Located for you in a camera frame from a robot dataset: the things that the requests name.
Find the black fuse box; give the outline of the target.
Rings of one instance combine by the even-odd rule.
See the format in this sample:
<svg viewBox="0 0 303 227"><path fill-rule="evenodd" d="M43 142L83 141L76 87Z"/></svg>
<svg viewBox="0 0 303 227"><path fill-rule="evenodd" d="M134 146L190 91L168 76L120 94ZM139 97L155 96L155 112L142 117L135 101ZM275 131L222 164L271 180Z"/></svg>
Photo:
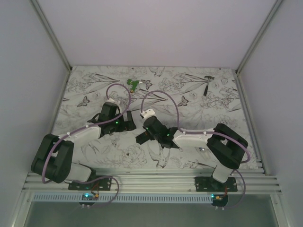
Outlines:
<svg viewBox="0 0 303 227"><path fill-rule="evenodd" d="M150 140L153 140L153 137L147 132L143 132L140 135L135 137L136 143L138 143L139 145L142 145Z"/></svg>

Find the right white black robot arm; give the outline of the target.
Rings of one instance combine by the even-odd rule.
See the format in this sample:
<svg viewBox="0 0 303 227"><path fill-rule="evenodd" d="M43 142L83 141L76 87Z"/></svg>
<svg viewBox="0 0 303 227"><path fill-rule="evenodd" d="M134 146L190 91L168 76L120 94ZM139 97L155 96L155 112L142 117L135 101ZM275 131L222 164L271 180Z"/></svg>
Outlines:
<svg viewBox="0 0 303 227"><path fill-rule="evenodd" d="M181 131L176 127L167 128L155 116L143 123L145 132L143 138L136 138L136 142L143 144L149 140L156 140L162 148L206 148L218 160L213 166L214 171L210 179L210 186L214 191L221 191L227 185L227 179L233 170L237 170L243 162L243 157L250 154L247 141L223 123L206 131Z"/></svg>

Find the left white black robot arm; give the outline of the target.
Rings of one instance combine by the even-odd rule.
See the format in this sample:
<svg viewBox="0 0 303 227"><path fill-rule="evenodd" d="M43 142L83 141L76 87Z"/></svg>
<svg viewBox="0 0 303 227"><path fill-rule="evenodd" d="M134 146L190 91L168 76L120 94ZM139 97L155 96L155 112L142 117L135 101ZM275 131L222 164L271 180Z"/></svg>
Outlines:
<svg viewBox="0 0 303 227"><path fill-rule="evenodd" d="M121 112L118 104L105 102L100 113L88 120L85 126L59 136L45 135L31 164L31 171L40 175L43 183L74 181L91 190L97 179L90 167L73 161L74 151L105 135L135 129L130 110Z"/></svg>

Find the floral patterned table mat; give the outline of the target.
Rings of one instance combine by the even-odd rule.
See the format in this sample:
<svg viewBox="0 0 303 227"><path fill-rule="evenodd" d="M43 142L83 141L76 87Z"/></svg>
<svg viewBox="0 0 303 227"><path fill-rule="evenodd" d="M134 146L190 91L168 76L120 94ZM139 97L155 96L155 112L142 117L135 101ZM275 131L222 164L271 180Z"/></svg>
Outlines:
<svg viewBox="0 0 303 227"><path fill-rule="evenodd" d="M214 77L206 96L205 76ZM141 81L134 93L130 93L128 79ZM148 108L167 127L179 124L187 130L202 130L223 123L250 141L233 71L226 68L75 66L53 133L82 127L101 111L108 98L129 108L137 128L105 135L75 150L74 159L81 164L94 168L187 169L212 159L207 149L167 149L156 141L136 143L135 137L143 131L140 110Z"/></svg>

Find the small black hammer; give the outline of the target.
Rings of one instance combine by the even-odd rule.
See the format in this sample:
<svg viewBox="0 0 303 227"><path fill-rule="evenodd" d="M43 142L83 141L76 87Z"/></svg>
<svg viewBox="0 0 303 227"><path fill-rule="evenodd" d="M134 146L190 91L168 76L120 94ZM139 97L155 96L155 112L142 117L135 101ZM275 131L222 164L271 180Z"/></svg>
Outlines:
<svg viewBox="0 0 303 227"><path fill-rule="evenodd" d="M212 80L214 80L214 77L212 77L212 76L205 76L205 79L207 79L207 84L206 84L206 87L205 87L205 90L204 90L204 96L207 95L209 84L210 84L210 82Z"/></svg>

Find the right controller board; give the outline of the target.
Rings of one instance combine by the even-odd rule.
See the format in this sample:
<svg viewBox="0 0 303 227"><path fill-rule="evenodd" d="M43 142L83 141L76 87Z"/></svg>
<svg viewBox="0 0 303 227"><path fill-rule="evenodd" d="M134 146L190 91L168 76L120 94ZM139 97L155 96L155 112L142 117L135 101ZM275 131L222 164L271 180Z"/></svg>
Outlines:
<svg viewBox="0 0 303 227"><path fill-rule="evenodd" d="M212 194L212 206L214 207L225 207L228 203L228 195L217 195Z"/></svg>

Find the controller board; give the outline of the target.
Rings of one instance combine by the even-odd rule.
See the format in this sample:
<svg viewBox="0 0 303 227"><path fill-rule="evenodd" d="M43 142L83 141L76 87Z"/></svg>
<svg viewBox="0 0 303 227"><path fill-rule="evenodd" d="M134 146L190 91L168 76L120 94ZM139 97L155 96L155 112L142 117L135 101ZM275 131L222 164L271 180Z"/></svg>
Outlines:
<svg viewBox="0 0 303 227"><path fill-rule="evenodd" d="M98 194L93 194L93 193L83 193L81 195L79 204L83 207L91 207L93 206L96 201L98 201Z"/></svg>
<svg viewBox="0 0 303 227"><path fill-rule="evenodd" d="M214 207L225 207L228 203L228 195L217 195L212 194L212 206Z"/></svg>

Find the left controller board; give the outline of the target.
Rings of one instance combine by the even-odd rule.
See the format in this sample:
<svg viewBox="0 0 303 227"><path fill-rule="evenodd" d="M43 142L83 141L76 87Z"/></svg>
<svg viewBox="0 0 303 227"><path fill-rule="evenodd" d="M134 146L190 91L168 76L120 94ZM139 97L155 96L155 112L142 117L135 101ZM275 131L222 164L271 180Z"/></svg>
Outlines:
<svg viewBox="0 0 303 227"><path fill-rule="evenodd" d="M81 195L79 204L83 207L91 207L93 206L96 201L98 201L98 194L93 194L93 193L83 193Z"/></svg>

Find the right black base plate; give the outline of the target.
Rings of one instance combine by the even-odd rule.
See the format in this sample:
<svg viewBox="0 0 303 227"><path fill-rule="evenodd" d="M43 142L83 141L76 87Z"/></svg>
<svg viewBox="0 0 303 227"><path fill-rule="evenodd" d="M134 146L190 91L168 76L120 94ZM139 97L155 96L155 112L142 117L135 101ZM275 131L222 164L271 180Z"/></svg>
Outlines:
<svg viewBox="0 0 303 227"><path fill-rule="evenodd" d="M195 177L195 187L197 192L237 192L237 183L234 177L229 177L226 182L221 183L211 176Z"/></svg>

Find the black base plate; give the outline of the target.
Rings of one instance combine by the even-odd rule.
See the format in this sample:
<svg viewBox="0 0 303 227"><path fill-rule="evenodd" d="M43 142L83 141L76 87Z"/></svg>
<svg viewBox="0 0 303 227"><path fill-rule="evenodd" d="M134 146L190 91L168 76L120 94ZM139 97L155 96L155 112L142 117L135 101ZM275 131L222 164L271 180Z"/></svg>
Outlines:
<svg viewBox="0 0 303 227"><path fill-rule="evenodd" d="M76 183L71 182L68 185L70 191L110 191L111 189L111 178L103 178L92 183Z"/></svg>
<svg viewBox="0 0 303 227"><path fill-rule="evenodd" d="M226 182L221 183L211 176L195 177L195 187L197 192L237 192L237 183L234 177L229 177Z"/></svg>

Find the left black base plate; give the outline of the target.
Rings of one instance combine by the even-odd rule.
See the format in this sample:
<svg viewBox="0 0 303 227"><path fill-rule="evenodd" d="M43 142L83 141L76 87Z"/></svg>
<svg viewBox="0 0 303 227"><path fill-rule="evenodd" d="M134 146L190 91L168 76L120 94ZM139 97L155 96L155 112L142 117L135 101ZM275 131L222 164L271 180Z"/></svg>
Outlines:
<svg viewBox="0 0 303 227"><path fill-rule="evenodd" d="M76 183L71 182L68 185L70 191L110 191L111 189L111 178L103 178L92 183Z"/></svg>

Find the aluminium rail frame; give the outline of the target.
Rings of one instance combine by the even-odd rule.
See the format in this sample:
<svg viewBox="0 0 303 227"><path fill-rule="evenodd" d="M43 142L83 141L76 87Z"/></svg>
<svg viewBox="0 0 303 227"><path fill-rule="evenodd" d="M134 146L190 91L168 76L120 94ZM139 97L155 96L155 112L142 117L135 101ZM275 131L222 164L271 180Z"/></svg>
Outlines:
<svg viewBox="0 0 303 227"><path fill-rule="evenodd" d="M195 193L195 177L209 176L211 169L101 169L100 175L111 175L118 180L111 191L135 193ZM281 194L275 176L266 175L262 168L244 169L234 173L237 193Z"/></svg>

